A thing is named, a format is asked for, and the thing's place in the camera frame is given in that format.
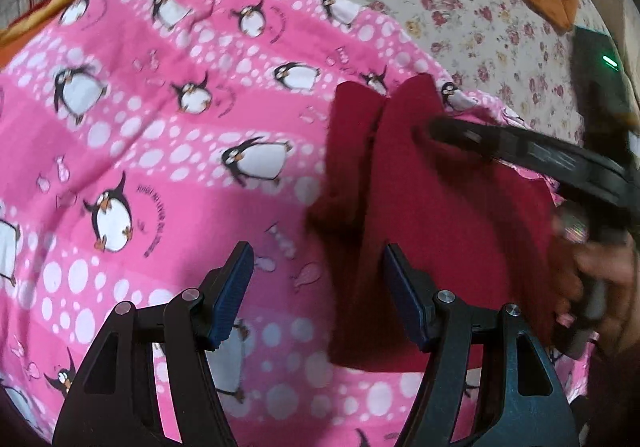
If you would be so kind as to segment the person's right hand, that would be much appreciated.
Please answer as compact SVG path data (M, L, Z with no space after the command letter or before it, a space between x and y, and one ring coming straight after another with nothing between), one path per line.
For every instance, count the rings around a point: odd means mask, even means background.
M549 250L555 314L565 317L586 295L587 280L605 286L603 316L594 331L606 357L639 342L639 253L631 235L620 243L573 243L556 236Z

